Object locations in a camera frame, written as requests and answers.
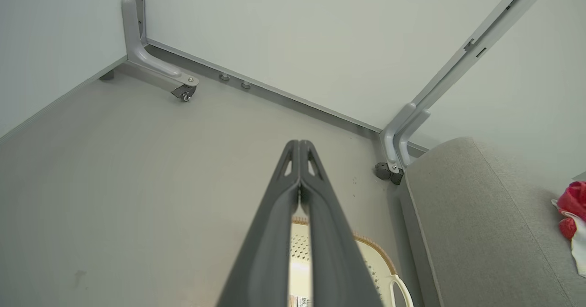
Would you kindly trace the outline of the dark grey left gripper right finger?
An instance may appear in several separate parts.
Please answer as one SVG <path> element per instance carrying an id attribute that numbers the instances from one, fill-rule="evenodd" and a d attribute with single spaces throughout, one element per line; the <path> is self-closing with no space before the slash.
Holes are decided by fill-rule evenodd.
<path id="1" fill-rule="evenodd" d="M 302 140 L 299 152 L 299 202 L 309 220 L 314 307 L 382 306 L 315 146 Z"/>

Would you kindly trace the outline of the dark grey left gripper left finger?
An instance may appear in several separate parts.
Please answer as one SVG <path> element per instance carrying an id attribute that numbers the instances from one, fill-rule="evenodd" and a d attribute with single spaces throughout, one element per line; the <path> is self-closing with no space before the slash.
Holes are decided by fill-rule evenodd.
<path id="1" fill-rule="evenodd" d="M 287 142 L 218 299 L 218 307 L 286 307 L 298 207 L 298 140 Z"/>

